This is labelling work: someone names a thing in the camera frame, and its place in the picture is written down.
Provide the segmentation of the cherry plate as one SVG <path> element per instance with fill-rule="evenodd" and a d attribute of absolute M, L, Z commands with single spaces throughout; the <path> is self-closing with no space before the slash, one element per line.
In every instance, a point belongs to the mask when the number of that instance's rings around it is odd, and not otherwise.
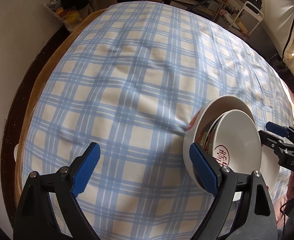
<path fill-rule="evenodd" d="M 246 150 L 243 154 L 236 154 L 231 158 L 229 167 L 237 173 L 251 174 L 259 170 L 263 176 L 270 197 L 273 198 L 276 192 L 276 184 L 280 171 L 278 157 L 271 148 L 263 145 L 257 153 Z"/>

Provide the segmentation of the red patterned bowl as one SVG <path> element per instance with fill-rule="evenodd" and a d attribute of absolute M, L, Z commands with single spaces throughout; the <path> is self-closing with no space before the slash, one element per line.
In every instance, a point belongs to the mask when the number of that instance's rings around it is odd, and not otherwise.
<path fill-rule="evenodd" d="M 211 135 L 214 133 L 214 127 L 219 123 L 223 115 L 224 114 L 221 114 L 219 117 L 212 119 L 207 125 L 205 125 L 195 140 L 195 142 L 199 143 L 200 146 L 204 148 L 208 155 L 211 155 L 209 151 Z"/>
<path fill-rule="evenodd" d="M 261 165 L 257 128 L 245 112 L 233 109 L 222 114 L 207 136 L 205 150 L 221 166 L 250 174 Z"/>

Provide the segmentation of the plain white bowl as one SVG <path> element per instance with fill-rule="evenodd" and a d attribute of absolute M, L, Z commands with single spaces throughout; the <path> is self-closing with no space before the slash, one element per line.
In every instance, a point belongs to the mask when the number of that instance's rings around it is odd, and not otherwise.
<path fill-rule="evenodd" d="M 190 145 L 194 142 L 205 142 L 208 135 L 209 127 L 220 118 L 225 112 L 238 109 L 246 113 L 251 120 L 254 120 L 253 114 L 249 107 L 239 98 L 232 95 L 220 96 L 206 105 L 204 105 L 193 116 L 186 129 L 183 140 L 183 160 L 185 168 L 191 177 L 192 181 L 204 192 L 202 184 L 197 180 L 196 174 L 193 168 L 192 161 L 190 159 L 189 149 Z"/>

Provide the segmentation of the white folded mattress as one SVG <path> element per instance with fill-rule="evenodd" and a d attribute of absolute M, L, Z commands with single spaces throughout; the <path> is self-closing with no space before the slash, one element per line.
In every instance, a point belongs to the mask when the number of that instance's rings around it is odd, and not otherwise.
<path fill-rule="evenodd" d="M 264 27 L 294 75 L 294 0 L 263 0 Z"/>

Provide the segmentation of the white rolling cart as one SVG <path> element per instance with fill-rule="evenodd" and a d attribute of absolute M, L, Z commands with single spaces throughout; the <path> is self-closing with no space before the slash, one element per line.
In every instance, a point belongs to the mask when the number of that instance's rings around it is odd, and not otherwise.
<path fill-rule="evenodd" d="M 250 2 L 241 4 L 234 14 L 221 10 L 222 27 L 242 40 L 247 40 L 264 19 L 263 12 Z"/>

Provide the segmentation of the blue white plaid tablecloth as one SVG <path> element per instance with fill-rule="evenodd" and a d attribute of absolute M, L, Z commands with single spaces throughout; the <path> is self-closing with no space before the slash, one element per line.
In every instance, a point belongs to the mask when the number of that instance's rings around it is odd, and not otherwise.
<path fill-rule="evenodd" d="M 101 157 L 82 211 L 102 239 L 190 239 L 212 196 L 188 175 L 184 134 L 222 95 L 240 98 L 258 129 L 294 123 L 278 74 L 218 24 L 169 5 L 112 5 L 43 70 L 17 157 L 16 191 L 56 172 L 91 142 Z"/>

